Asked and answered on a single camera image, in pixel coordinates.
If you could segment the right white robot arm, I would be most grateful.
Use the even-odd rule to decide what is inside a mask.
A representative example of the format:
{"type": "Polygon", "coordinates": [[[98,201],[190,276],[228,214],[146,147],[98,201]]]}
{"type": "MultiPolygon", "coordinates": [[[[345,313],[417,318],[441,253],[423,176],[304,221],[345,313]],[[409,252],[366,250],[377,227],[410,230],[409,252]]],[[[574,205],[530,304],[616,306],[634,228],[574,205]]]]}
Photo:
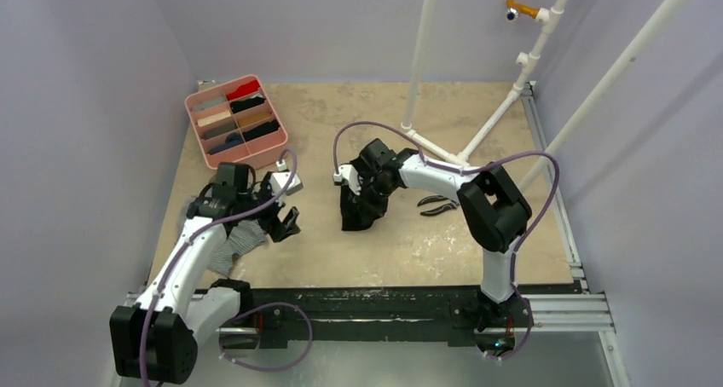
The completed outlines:
{"type": "Polygon", "coordinates": [[[478,303],[478,312],[491,325],[511,315],[510,247],[525,234],[532,210],[502,166],[465,169],[426,159],[412,148],[396,153],[375,139],[357,158],[339,165],[333,181],[340,188],[344,231],[371,228],[385,215],[390,196],[400,188],[425,190],[460,206],[472,238],[483,249],[480,288],[485,297],[478,303]]]}

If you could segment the black underwear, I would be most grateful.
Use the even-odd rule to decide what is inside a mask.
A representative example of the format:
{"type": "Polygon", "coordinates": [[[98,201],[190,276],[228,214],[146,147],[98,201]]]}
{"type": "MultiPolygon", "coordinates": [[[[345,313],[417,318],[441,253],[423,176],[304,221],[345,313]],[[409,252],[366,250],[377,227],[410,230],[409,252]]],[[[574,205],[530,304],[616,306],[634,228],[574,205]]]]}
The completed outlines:
{"type": "Polygon", "coordinates": [[[347,232],[367,230],[385,215],[389,194],[381,193],[374,186],[379,172],[360,157],[343,164],[342,168],[345,166],[356,171],[358,190],[352,188],[351,179],[339,184],[341,229],[347,232]]]}

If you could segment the pink divided organizer tray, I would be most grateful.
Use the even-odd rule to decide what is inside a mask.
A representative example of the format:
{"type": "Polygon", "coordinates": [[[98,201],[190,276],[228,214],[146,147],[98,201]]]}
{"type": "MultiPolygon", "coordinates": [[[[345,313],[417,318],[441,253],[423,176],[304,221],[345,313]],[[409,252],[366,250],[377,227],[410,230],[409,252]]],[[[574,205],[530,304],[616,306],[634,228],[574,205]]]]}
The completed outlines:
{"type": "Polygon", "coordinates": [[[289,141],[278,110],[254,74],[199,87],[184,106],[203,162],[211,170],[223,162],[257,169],[271,165],[289,141]]]}

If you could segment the grey striped underwear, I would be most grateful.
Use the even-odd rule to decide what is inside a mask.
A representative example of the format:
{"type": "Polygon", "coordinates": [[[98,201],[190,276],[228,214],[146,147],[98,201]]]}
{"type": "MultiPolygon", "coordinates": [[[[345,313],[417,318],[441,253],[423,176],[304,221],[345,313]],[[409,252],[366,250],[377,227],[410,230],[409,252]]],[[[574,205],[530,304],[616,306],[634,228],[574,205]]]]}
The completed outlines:
{"type": "Polygon", "coordinates": [[[201,275],[204,269],[228,276],[236,259],[267,242],[254,219],[224,220],[238,213],[230,200],[186,200],[177,244],[185,251],[176,266],[188,278],[201,275]]]}

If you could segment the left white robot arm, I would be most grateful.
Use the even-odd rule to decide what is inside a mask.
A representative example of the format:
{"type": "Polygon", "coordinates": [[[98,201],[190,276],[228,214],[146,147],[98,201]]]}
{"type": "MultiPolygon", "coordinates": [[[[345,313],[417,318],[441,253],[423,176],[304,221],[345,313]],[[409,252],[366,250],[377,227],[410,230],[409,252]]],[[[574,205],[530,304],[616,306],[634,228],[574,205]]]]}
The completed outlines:
{"type": "Polygon", "coordinates": [[[223,324],[244,326],[259,311],[243,280],[216,280],[203,295],[201,276],[222,250],[235,251],[241,230],[257,228],[261,240],[281,241],[299,233],[298,210],[278,217],[285,197],[301,189],[296,166],[279,160],[257,180],[250,165],[222,163],[188,204],[171,254],[146,289],[109,319],[113,364],[120,377],[144,385],[183,384],[200,347],[223,324]]]}

